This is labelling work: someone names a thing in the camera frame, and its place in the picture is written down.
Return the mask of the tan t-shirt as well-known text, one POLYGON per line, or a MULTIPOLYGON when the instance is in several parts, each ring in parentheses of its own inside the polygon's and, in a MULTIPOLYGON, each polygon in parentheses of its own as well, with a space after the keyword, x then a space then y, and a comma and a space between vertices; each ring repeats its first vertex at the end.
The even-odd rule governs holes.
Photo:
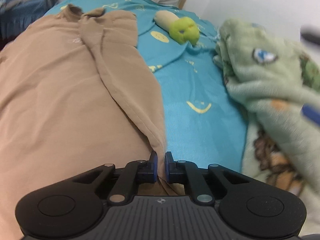
POLYGON ((166 150, 161 87, 137 50, 134 13, 67 5, 1 51, 1 239, 18 201, 105 163, 166 150))

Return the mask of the blue folding chair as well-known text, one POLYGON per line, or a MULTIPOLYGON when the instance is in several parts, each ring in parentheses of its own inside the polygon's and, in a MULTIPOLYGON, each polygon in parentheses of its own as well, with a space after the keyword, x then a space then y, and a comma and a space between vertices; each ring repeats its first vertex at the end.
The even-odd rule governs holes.
POLYGON ((1 48, 41 18, 59 0, 1 0, 1 48))

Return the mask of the light green fleece blanket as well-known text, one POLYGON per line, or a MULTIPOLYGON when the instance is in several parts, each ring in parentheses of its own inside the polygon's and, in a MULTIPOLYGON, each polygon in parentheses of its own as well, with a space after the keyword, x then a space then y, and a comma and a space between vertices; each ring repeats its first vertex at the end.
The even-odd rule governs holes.
POLYGON ((296 195, 319 194, 319 66, 303 45, 262 26, 226 20, 216 55, 229 96, 247 121, 242 172, 296 195))

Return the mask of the teal patterned bed sheet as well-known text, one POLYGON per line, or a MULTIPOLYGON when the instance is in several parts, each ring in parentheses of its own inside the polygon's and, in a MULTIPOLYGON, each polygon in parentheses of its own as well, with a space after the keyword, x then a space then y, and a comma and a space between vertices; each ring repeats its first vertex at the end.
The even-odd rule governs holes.
POLYGON ((136 15, 138 50, 161 85, 167 149, 176 160, 198 167, 219 164, 241 171, 247 123, 225 88, 223 73, 213 63, 217 31, 196 14, 176 7, 168 11, 191 18, 200 29, 195 46, 180 45, 153 20, 164 6, 151 0, 65 0, 52 9, 57 14, 68 4, 84 12, 102 7, 107 12, 127 10, 136 15))

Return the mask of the green and cream plush toy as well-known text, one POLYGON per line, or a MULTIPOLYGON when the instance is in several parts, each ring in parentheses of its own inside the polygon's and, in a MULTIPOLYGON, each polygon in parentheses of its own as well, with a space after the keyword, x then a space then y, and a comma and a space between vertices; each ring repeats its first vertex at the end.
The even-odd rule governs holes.
POLYGON ((155 13, 154 22, 179 44, 189 42, 196 46, 200 39, 200 31, 196 22, 189 17, 179 18, 173 12, 160 10, 155 13))

